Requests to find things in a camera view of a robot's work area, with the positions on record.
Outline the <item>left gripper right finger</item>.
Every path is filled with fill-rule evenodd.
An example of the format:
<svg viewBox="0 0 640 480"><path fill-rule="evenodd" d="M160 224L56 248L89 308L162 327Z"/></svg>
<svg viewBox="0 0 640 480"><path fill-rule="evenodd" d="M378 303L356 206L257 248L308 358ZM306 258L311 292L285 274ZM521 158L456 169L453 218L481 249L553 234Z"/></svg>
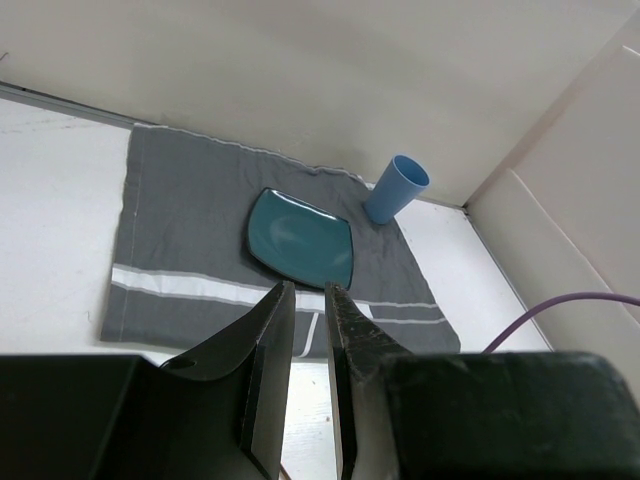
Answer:
<svg viewBox="0 0 640 480"><path fill-rule="evenodd" d="M341 479L635 479L639 409L604 358L416 355L325 289Z"/></svg>

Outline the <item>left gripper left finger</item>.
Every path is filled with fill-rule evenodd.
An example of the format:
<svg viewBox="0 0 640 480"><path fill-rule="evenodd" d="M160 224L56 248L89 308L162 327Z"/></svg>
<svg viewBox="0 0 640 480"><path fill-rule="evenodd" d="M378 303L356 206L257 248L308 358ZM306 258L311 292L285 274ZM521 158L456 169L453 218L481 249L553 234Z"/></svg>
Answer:
<svg viewBox="0 0 640 480"><path fill-rule="evenodd" d="M5 479L275 479L295 289L282 282L196 347L1 360Z"/></svg>

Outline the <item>grey striped cloth placemat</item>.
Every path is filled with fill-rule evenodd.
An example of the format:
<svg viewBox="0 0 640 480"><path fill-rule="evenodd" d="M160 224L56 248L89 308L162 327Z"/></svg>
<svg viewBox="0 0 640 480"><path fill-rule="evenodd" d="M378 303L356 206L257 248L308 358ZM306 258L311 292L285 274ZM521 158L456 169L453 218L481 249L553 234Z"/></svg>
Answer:
<svg viewBox="0 0 640 480"><path fill-rule="evenodd" d="M101 340L188 349L247 313L280 280L246 240L269 188L348 222L350 297L388 335L417 354L460 351L398 224L366 215L358 176L151 126L129 140Z"/></svg>

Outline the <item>teal square plate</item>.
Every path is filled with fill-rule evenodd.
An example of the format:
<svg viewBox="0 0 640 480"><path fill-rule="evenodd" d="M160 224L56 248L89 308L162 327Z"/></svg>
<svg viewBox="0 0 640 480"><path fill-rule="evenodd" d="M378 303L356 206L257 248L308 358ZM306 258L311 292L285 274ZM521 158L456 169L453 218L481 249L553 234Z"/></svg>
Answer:
<svg viewBox="0 0 640 480"><path fill-rule="evenodd" d="M249 253L304 286L352 284L355 255L349 222L279 190L265 188L248 216Z"/></svg>

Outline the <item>blue plastic cup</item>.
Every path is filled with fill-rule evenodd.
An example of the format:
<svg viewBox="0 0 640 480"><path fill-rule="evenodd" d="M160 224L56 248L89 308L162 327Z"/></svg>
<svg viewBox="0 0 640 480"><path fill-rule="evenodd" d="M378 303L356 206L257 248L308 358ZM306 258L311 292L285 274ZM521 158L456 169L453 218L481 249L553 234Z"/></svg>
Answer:
<svg viewBox="0 0 640 480"><path fill-rule="evenodd" d="M384 225L431 183L427 171L413 158L395 155L364 202L369 219Z"/></svg>

